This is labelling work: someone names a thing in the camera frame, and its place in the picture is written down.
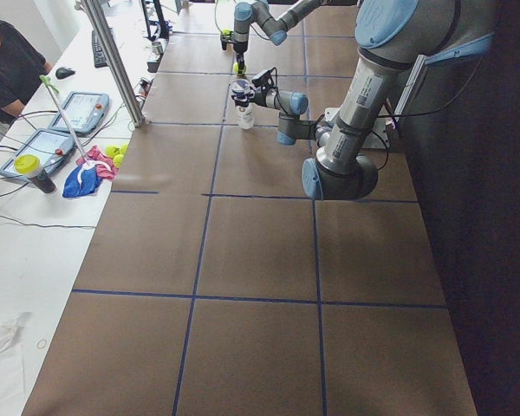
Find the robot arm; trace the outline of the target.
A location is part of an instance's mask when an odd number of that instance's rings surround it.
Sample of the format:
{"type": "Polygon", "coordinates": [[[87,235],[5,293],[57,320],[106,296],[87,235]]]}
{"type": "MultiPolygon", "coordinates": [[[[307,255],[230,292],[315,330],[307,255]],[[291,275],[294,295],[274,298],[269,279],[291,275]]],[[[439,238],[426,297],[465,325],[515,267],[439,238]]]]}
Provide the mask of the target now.
{"type": "Polygon", "coordinates": [[[293,4],[279,17],[270,12],[267,1],[239,2],[233,12],[231,44],[236,56],[236,74],[244,75],[246,65],[244,54],[248,50],[250,27],[256,24],[274,45],[281,45],[288,32],[314,10],[320,7],[361,6],[361,1],[318,1],[302,0],[293,4]]]}
{"type": "MultiPolygon", "coordinates": [[[[238,3],[231,40],[240,68],[252,24],[257,23],[272,43],[280,45],[287,32],[308,14],[338,3],[298,1],[277,19],[271,15],[267,1],[238,3]]],[[[326,138],[315,157],[302,165],[304,192],[315,200],[353,200],[375,188],[378,169],[359,151],[397,76],[409,69],[418,55],[439,52],[452,39],[462,1],[363,1],[359,7],[354,30],[359,60],[346,98],[331,130],[312,127],[308,134],[308,140],[314,136],[326,138]]],[[[296,115],[306,109],[306,97],[298,100],[296,93],[279,93],[275,85],[265,87],[268,73],[263,71],[252,78],[256,96],[249,95],[251,101],[283,111],[281,121],[296,120],[301,128],[306,127],[308,123],[296,115]]]]}

